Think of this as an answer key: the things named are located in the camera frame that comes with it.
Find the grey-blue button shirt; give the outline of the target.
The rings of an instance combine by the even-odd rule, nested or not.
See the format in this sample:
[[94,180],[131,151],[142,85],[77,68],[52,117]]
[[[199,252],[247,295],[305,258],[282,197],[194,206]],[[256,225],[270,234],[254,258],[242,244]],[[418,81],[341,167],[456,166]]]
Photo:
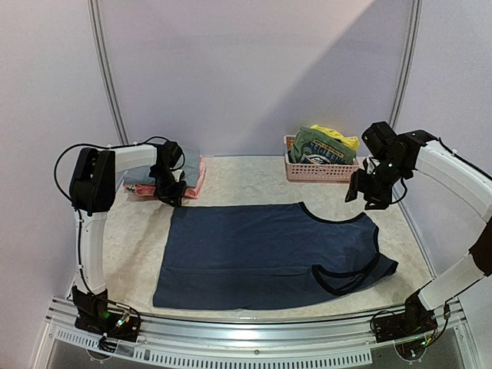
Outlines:
[[[195,188],[198,184],[201,166],[201,153],[196,148],[182,148],[184,153],[183,180],[189,188]],[[123,185],[152,185],[155,179],[150,175],[149,166],[133,168],[123,177]]]

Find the pink perforated laundry basket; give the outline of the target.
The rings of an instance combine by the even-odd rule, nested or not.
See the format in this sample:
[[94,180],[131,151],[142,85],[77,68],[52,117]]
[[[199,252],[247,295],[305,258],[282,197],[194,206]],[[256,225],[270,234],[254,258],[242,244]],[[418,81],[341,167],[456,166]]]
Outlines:
[[352,165],[312,165],[294,164],[289,160],[288,152],[294,144],[294,135],[283,137],[284,166],[286,178],[291,182],[305,183],[348,183],[351,175],[361,167],[358,158]]

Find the navy printed t-shirt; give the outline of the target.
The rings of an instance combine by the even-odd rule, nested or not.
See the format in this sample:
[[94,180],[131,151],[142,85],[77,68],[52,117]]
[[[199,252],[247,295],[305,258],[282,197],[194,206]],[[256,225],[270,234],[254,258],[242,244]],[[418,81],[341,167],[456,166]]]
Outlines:
[[157,308],[269,311],[322,304],[391,276],[366,215],[329,221],[302,202],[177,208]]

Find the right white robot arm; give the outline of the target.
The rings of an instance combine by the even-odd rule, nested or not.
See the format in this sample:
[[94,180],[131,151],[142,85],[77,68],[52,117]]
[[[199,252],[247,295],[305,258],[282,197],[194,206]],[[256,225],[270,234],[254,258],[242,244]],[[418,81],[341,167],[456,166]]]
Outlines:
[[419,171],[453,192],[486,224],[464,257],[407,299],[407,306],[414,306],[398,317],[397,328],[413,335],[427,323],[426,311],[491,275],[491,177],[423,130],[396,134],[380,121],[362,134],[362,140],[371,157],[351,175],[347,202],[362,194],[367,210],[385,210],[394,202],[394,184]]

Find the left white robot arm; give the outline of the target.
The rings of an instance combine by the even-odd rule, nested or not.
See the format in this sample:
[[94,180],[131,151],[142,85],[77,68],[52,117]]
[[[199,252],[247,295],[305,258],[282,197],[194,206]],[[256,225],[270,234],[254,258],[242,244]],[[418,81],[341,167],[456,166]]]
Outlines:
[[116,174],[147,167],[154,179],[153,196],[174,208],[185,195],[185,181],[175,172],[185,163],[185,154],[175,141],[122,145],[114,148],[80,144],[81,149],[69,186],[68,198],[75,211],[75,287],[89,296],[106,291],[103,272],[105,222],[117,191]]

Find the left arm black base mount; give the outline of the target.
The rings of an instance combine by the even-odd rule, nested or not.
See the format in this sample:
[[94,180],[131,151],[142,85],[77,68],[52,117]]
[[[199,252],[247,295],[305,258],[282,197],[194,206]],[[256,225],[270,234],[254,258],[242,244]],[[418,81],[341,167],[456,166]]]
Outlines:
[[126,304],[108,300],[108,291],[84,293],[73,287],[73,303],[78,311],[75,327],[106,338],[136,342],[141,328],[140,313]]

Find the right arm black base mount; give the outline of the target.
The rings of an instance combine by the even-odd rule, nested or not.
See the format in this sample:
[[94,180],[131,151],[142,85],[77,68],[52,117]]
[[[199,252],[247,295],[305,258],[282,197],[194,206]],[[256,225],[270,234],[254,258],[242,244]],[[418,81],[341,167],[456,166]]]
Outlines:
[[403,313],[378,311],[370,320],[370,329],[377,343],[407,339],[395,344],[396,352],[405,359],[410,359],[412,354],[423,354],[435,344],[446,331],[451,316],[450,305],[446,301],[443,306],[444,326],[438,330],[434,311],[423,305],[420,292],[417,290],[405,300]]

